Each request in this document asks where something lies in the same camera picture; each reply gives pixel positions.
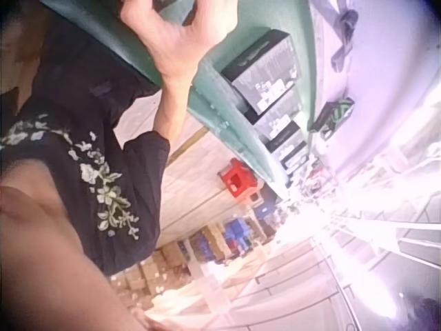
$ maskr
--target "hanging item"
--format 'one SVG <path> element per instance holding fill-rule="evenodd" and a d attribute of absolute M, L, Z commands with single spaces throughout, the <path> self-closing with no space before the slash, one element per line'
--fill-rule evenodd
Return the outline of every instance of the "hanging item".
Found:
<path fill-rule="evenodd" d="M 326 102 L 316 122 L 312 125 L 311 132 L 320 132 L 323 140 L 328 140 L 351 116 L 354 106 L 355 101 L 351 98 Z"/>

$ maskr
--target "wrist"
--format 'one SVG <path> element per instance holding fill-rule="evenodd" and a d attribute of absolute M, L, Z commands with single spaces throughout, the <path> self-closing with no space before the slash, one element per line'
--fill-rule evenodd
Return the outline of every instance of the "wrist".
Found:
<path fill-rule="evenodd" d="M 196 76 L 197 69 L 186 72 L 185 74 L 162 74 L 163 88 L 189 88 L 193 78 Z"/>

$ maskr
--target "black shirt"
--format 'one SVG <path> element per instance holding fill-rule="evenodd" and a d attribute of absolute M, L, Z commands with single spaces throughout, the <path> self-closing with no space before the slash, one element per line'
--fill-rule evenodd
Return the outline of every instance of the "black shirt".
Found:
<path fill-rule="evenodd" d="M 146 132 L 121 149 L 114 127 L 137 97 L 158 89 L 86 33 L 57 21 L 32 96 L 0 143 L 2 168 L 48 167 L 85 254 L 106 274 L 146 259 L 159 236 L 170 145 Z"/>

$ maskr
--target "hand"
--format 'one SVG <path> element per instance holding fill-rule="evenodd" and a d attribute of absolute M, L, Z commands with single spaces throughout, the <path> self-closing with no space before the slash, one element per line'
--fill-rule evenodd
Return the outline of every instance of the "hand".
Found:
<path fill-rule="evenodd" d="M 165 83 L 191 83 L 199 61 L 237 25 L 238 0 L 196 0 L 188 26 L 164 21 L 152 0 L 125 0 L 122 21 L 145 44 Z"/>

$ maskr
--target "white flower print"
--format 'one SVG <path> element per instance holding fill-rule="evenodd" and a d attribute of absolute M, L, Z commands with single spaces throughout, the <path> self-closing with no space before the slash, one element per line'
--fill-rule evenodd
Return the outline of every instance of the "white flower print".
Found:
<path fill-rule="evenodd" d="M 98 225 L 98 229 L 100 231 L 106 231 L 109 228 L 109 221 L 102 221 L 99 225 Z"/>
<path fill-rule="evenodd" d="M 16 145 L 18 143 L 21 143 L 22 140 L 24 140 L 28 134 L 26 132 L 20 132 L 20 133 L 13 133 L 8 136 L 8 139 L 6 140 L 6 143 L 8 145 Z"/>
<path fill-rule="evenodd" d="M 88 157 L 93 159 L 95 164 L 98 164 L 99 166 L 104 164 L 105 159 L 104 159 L 104 156 L 102 156 L 100 152 L 90 150 L 90 151 L 88 151 Z"/>
<path fill-rule="evenodd" d="M 64 131 L 64 130 L 51 130 L 51 132 L 62 136 L 64 138 L 64 140 L 66 140 L 69 143 L 69 145 L 74 144 L 72 142 L 72 140 L 70 139 L 69 134 L 66 131 Z"/>
<path fill-rule="evenodd" d="M 92 148 L 92 145 L 90 143 L 86 143 L 83 141 L 82 143 L 75 144 L 76 147 L 78 147 L 82 152 L 85 152 L 86 150 L 90 150 Z"/>
<path fill-rule="evenodd" d="M 35 128 L 39 130 L 49 130 L 47 123 L 35 122 Z"/>
<path fill-rule="evenodd" d="M 69 150 L 68 154 L 74 159 L 74 161 L 78 161 L 80 159 L 72 148 Z"/>
<path fill-rule="evenodd" d="M 41 138 L 43 138 L 43 134 L 44 134 L 44 131 L 34 132 L 30 136 L 30 140 L 32 140 L 32 141 L 41 140 Z"/>
<path fill-rule="evenodd" d="M 108 186 L 104 186 L 103 188 L 99 188 L 97 190 L 98 195 L 96 198 L 98 199 L 99 203 L 105 203 L 106 205 L 111 205 L 113 199 L 117 198 L 118 193 L 121 193 L 121 190 L 118 186 L 114 186 L 112 189 L 110 189 Z"/>
<path fill-rule="evenodd" d="M 89 184 L 95 184 L 96 178 L 98 177 L 99 173 L 96 171 L 90 164 L 80 164 L 81 168 L 81 178 L 86 183 Z"/>
<path fill-rule="evenodd" d="M 129 235 L 133 236 L 136 240 L 138 240 L 139 237 L 136 235 L 137 232 L 139 232 L 138 228 L 130 228 Z"/>
<path fill-rule="evenodd" d="M 47 117 L 47 114 L 39 115 L 38 119 L 44 117 Z M 74 145 L 69 132 L 64 128 L 52 130 L 47 123 L 38 120 L 18 121 L 11 127 L 9 133 L 0 140 L 0 150 L 21 143 L 28 137 L 31 141 L 41 140 L 45 137 L 45 134 L 57 134 L 63 137 L 71 146 L 66 148 L 67 153 L 74 161 L 81 160 L 81 163 L 79 163 L 81 178 L 91 185 L 88 189 L 96 195 L 99 202 L 97 228 L 100 231 L 106 231 L 109 237 L 116 235 L 116 229 L 128 228 L 127 234 L 138 240 L 139 228 L 135 228 L 133 225 L 139 221 L 139 218 L 128 210 L 131 203 L 121 195 L 121 188 L 115 185 L 115 181 L 122 174 L 110 172 L 110 166 L 105 161 L 105 157 L 101 154 L 99 148 L 95 148 L 92 143 L 82 141 Z M 91 142 L 96 141 L 96 134 L 89 132 L 89 135 Z"/>

